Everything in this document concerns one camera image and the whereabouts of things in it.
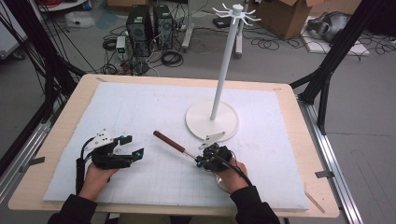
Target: wearable gripper device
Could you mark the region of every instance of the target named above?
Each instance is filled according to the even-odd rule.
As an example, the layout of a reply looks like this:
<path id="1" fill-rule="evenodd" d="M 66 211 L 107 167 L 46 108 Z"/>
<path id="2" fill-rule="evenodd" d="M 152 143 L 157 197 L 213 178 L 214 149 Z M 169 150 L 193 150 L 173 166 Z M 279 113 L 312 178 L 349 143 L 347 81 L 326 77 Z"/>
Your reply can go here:
<path id="1" fill-rule="evenodd" d="M 134 151 L 132 155 L 116 155 L 113 153 L 114 148 L 119 144 L 120 146 L 132 142 L 132 136 L 120 136 L 115 138 L 112 143 L 98 147 L 92 152 L 92 162 L 96 167 L 108 170 L 130 167 L 134 161 L 139 161 L 143 158 L 144 149 L 140 148 Z"/>
<path id="2" fill-rule="evenodd" d="M 230 162 L 232 157 L 233 154 L 226 146 L 219 147 L 215 143 L 210 147 L 206 147 L 203 156 L 197 156 L 195 161 L 197 162 L 196 166 L 199 168 L 204 167 L 207 171 L 220 172 L 228 168 L 225 164 Z"/>

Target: floor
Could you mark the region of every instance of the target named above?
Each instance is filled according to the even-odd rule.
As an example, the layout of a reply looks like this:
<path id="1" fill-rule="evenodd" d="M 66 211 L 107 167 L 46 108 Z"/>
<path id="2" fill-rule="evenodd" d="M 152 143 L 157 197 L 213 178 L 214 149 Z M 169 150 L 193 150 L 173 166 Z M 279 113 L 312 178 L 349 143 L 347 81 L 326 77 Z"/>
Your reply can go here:
<path id="1" fill-rule="evenodd" d="M 102 7 L 94 8 L 91 14 L 95 26 L 70 29 L 67 35 L 97 69 L 104 64 L 103 37 L 124 25 L 126 18 Z M 206 13 L 193 17 L 195 26 L 214 29 L 213 18 Z M 255 45 L 257 41 L 252 42 L 248 37 L 264 35 L 245 34 L 243 56 L 241 59 L 231 58 L 228 80 L 291 83 L 315 71 L 325 57 L 280 40 L 276 41 L 277 50 L 262 49 Z M 71 63 L 91 71 L 70 42 L 63 35 L 61 39 Z M 181 66 L 158 66 L 155 71 L 150 69 L 146 76 L 217 79 L 225 41 L 223 32 L 195 29 L 190 48 L 182 53 L 184 63 Z M 330 86 L 326 130 L 364 223 L 393 223 L 396 220 L 396 121 L 392 119 L 396 110 L 395 59 L 395 51 L 379 54 L 373 49 L 368 57 L 361 59 L 347 56 L 335 71 Z M 0 61 L 0 86 L 3 96 L 0 98 L 0 123 L 4 127 L 0 131 L 0 156 L 3 156 L 41 106 L 44 97 L 28 59 Z M 303 90 L 304 87 L 297 88 L 295 93 Z M 44 223 L 48 220 L 51 213 L 10 211 L 7 208 L 10 194 L 0 205 L 2 222 Z M 103 223 L 104 218 L 104 214 L 98 214 L 92 223 Z M 347 222 L 340 215 L 331 219 L 291 218 L 290 223 Z"/>

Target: sleeve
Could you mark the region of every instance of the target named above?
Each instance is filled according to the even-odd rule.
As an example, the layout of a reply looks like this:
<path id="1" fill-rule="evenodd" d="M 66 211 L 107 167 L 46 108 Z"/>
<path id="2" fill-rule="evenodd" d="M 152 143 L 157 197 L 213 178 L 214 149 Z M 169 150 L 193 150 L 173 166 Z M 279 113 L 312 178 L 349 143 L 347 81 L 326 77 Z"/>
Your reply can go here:
<path id="1" fill-rule="evenodd" d="M 255 186 L 239 189 L 231 194 L 231 199 L 236 205 L 238 224 L 279 224 L 274 211 L 268 203 L 262 203 L 259 192 Z"/>
<path id="2" fill-rule="evenodd" d="M 48 224 L 89 224 L 95 212 L 97 203 L 71 194 L 59 213 L 49 218 Z"/>

